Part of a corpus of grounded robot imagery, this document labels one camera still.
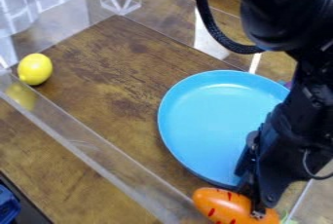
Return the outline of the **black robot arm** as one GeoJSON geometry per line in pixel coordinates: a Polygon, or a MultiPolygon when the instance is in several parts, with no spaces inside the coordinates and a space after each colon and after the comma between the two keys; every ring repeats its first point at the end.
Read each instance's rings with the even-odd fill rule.
{"type": "Polygon", "coordinates": [[[333,0],[243,0],[255,49],[296,61],[292,91],[248,137],[236,174],[252,214],[267,217],[296,181],[321,180],[333,160],[333,0]]]}

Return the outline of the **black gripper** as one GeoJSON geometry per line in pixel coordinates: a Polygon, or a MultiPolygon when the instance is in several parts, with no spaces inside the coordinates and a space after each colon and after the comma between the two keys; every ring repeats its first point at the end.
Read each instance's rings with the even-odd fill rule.
{"type": "Polygon", "coordinates": [[[251,193],[252,217],[265,218],[297,181],[321,180],[333,160],[333,52],[299,50],[292,90],[269,113],[256,144],[245,146],[236,175],[239,193],[251,193]]]}

